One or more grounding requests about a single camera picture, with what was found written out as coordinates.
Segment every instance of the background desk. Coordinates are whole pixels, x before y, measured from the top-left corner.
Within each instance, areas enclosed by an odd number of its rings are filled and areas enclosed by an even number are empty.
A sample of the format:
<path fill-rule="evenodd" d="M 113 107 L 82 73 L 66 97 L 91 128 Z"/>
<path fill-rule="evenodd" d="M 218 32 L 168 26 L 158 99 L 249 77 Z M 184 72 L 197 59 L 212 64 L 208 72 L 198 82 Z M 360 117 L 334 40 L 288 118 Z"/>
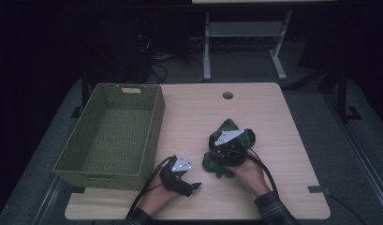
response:
<path fill-rule="evenodd" d="M 189 198 L 182 197 L 157 219 L 257 219 L 253 196 L 238 179 L 217 179 L 202 168 L 209 136 L 228 118 L 257 136 L 253 149 L 269 168 L 279 195 L 296 218 L 328 218 L 330 209 L 318 186 L 302 140 L 276 83 L 203 83 L 162 85 L 166 109 L 155 165 L 164 158 L 186 153 L 193 169 L 186 182 L 202 185 Z M 231 92 L 233 99 L 224 99 Z M 121 219 L 136 191 L 87 188 L 72 194 L 66 209 L 69 219 Z"/>

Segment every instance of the green object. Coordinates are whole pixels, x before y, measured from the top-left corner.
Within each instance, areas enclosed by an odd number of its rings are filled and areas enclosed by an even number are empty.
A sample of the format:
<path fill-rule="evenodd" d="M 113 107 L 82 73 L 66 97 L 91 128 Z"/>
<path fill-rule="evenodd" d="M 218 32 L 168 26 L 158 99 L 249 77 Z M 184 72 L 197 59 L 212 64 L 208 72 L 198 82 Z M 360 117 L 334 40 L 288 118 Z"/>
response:
<path fill-rule="evenodd" d="M 75 187 L 141 190 L 164 110 L 159 85 L 98 84 L 53 172 Z"/>
<path fill-rule="evenodd" d="M 209 149 L 214 149 L 214 142 L 217 141 L 218 138 L 221 136 L 222 131 L 230 131 L 235 129 L 238 129 L 235 123 L 231 119 L 227 119 L 220 126 L 220 128 L 209 137 Z M 251 148 L 255 144 L 256 136 L 253 130 L 245 129 L 241 135 L 235 138 L 235 140 L 237 142 L 242 143 L 247 149 Z M 216 173 L 217 178 L 221 178 L 223 175 L 228 178 L 235 177 L 235 174 L 232 171 L 230 171 L 217 161 L 212 160 L 210 157 L 210 152 L 205 153 L 202 161 L 202 166 L 205 169 L 205 171 L 209 173 Z"/>

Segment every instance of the white metal stand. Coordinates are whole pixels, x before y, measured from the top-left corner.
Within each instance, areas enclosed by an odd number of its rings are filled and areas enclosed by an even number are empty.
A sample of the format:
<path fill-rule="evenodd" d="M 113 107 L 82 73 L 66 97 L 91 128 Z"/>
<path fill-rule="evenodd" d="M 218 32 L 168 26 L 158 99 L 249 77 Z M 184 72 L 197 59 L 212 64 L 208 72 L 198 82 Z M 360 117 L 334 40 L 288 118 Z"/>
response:
<path fill-rule="evenodd" d="M 205 51 L 203 53 L 203 79 L 212 78 L 209 58 L 209 37 L 278 37 L 274 49 L 270 50 L 270 57 L 280 80 L 287 75 L 278 58 L 279 52 L 287 32 L 292 11 L 288 10 L 285 19 L 280 22 L 210 22 L 209 12 L 206 12 L 205 22 Z"/>

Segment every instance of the person's left hand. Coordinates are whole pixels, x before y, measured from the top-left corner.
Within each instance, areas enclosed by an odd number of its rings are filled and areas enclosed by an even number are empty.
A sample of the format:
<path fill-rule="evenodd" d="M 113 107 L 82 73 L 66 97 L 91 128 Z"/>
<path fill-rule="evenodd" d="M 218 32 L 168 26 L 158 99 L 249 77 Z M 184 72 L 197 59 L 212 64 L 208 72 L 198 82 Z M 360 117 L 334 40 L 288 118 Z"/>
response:
<path fill-rule="evenodd" d="M 148 187 L 148 189 L 150 188 L 152 189 L 144 194 L 139 204 L 139 208 L 150 216 L 157 213 L 170 201 L 181 196 L 181 194 L 175 191 L 165 189 L 165 187 L 162 185 L 162 180 L 161 177 L 159 177 L 159 173 L 155 176 L 150 186 Z"/>

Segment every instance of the hand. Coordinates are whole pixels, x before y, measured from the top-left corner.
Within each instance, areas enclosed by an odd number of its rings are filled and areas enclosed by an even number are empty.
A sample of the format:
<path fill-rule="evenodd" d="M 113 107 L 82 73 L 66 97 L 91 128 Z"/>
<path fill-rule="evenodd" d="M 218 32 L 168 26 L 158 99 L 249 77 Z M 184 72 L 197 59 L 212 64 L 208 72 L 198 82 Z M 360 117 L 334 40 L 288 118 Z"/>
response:
<path fill-rule="evenodd" d="M 264 180 L 263 170 L 251 159 L 246 158 L 244 163 L 240 166 L 226 168 L 238 175 L 242 183 L 249 188 L 256 197 L 271 191 Z"/>
<path fill-rule="evenodd" d="M 162 185 L 162 180 L 161 177 L 159 177 L 159 173 L 155 176 L 150 186 L 148 187 L 148 189 L 150 188 L 152 189 L 144 194 L 139 204 L 139 208 L 150 216 L 157 213 L 167 203 L 181 195 L 175 191 L 166 190 Z"/>

